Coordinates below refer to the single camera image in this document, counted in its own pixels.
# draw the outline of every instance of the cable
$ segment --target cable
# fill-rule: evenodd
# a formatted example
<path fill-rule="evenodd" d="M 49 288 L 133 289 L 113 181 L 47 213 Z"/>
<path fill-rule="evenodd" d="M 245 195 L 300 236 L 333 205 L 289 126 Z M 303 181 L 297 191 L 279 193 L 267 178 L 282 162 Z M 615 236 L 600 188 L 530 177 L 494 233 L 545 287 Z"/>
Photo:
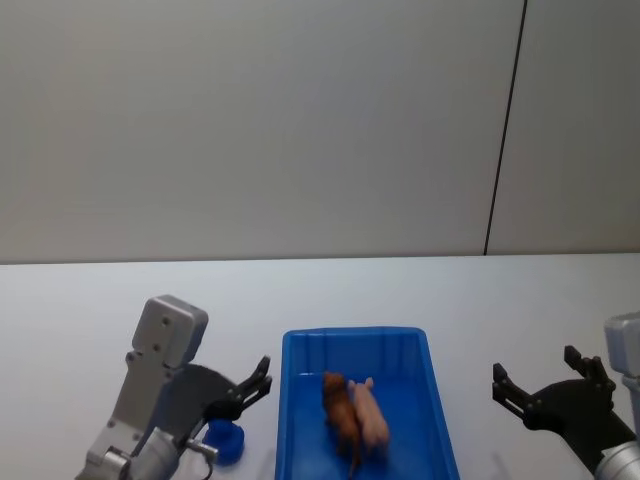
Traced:
<path fill-rule="evenodd" d="M 204 477 L 202 480 L 210 480 L 211 479 L 211 475 L 213 475 L 213 463 L 211 463 L 209 461 L 209 459 L 207 458 L 207 456 L 204 453 L 202 454 L 202 456 L 204 457 L 205 463 L 209 467 L 209 473 L 207 473 L 207 476 Z"/>

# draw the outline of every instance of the pink toy pig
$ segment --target pink toy pig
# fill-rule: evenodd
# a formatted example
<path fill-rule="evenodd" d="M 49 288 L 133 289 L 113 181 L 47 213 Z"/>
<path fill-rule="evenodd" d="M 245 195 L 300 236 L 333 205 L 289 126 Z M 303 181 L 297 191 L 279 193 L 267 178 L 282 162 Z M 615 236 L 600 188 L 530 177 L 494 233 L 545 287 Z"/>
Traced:
<path fill-rule="evenodd" d="M 384 455 L 389 445 L 389 427 L 382 416 L 376 399 L 371 394 L 373 379 L 367 378 L 364 383 L 355 383 L 349 380 L 349 391 L 353 395 L 353 404 L 356 408 L 358 421 L 362 425 L 362 440 L 367 448 L 367 453 L 373 449 L 379 449 Z"/>

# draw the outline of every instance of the blue plastic tray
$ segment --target blue plastic tray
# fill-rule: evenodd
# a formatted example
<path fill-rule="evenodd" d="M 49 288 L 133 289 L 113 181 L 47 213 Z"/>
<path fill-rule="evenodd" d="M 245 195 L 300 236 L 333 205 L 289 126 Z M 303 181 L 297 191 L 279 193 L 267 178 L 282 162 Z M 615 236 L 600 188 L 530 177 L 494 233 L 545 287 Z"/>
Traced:
<path fill-rule="evenodd" d="M 347 478 L 324 423 L 322 373 L 343 373 L 373 393 L 391 431 L 388 459 L 364 459 L 354 480 L 458 480 L 427 337 L 416 328 L 298 330 L 282 345 L 276 480 Z"/>

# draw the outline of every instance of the gray wall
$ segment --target gray wall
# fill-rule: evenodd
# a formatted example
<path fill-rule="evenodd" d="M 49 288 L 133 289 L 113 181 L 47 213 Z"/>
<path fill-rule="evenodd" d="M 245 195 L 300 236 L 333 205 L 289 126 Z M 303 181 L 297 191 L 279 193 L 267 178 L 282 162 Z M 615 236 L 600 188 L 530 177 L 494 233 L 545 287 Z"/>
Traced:
<path fill-rule="evenodd" d="M 489 253 L 640 250 L 640 2 L 532 0 Z"/>
<path fill-rule="evenodd" d="M 513 0 L 0 3 L 0 260 L 481 253 Z"/>
<path fill-rule="evenodd" d="M 0 2 L 0 262 L 481 254 L 521 9 Z M 637 10 L 530 0 L 490 253 L 640 246 Z"/>

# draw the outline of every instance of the toy animal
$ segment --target toy animal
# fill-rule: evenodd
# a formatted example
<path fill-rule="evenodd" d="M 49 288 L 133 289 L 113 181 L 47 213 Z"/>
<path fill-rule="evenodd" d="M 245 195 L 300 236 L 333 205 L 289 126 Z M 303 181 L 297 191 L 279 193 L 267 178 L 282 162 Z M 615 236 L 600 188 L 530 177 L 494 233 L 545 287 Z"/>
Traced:
<path fill-rule="evenodd" d="M 349 391 L 353 395 L 358 421 L 362 425 L 362 440 L 367 453 L 371 454 L 374 449 L 377 449 L 383 456 L 386 456 L 390 438 L 389 426 L 371 394 L 373 379 L 369 377 L 364 383 L 355 383 L 353 380 L 349 380 L 348 385 Z"/>
<path fill-rule="evenodd" d="M 351 447 L 349 478 L 352 478 L 360 465 L 360 428 L 343 375 L 325 372 L 322 382 L 322 405 L 327 412 L 327 424 L 338 434 L 338 453 L 342 454 Z"/>

